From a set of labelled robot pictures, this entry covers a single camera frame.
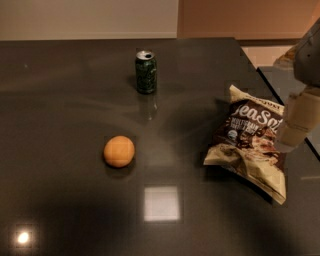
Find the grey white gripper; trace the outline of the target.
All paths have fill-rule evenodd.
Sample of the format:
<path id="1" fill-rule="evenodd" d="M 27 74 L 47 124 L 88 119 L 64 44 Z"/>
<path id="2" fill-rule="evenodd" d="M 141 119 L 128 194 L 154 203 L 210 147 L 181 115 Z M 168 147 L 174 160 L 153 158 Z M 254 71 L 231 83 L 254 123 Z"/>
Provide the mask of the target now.
<path id="1" fill-rule="evenodd" d="M 314 87 L 289 95 L 275 139 L 281 153 L 294 150 L 320 124 L 320 19 L 297 44 L 293 67 L 297 80 Z"/>

